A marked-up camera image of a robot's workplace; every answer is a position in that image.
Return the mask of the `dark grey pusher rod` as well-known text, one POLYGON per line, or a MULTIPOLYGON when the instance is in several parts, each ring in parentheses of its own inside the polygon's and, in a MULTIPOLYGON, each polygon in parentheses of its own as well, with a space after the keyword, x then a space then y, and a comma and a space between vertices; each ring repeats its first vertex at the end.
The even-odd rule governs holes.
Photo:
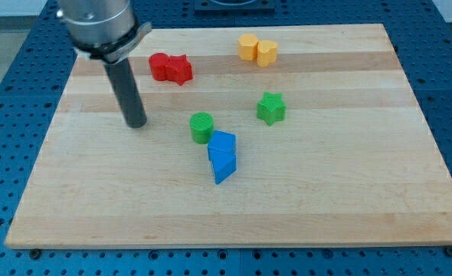
POLYGON ((134 129, 143 127, 147 116, 129 60, 125 58, 115 64, 105 64, 104 68, 126 125, 134 129))

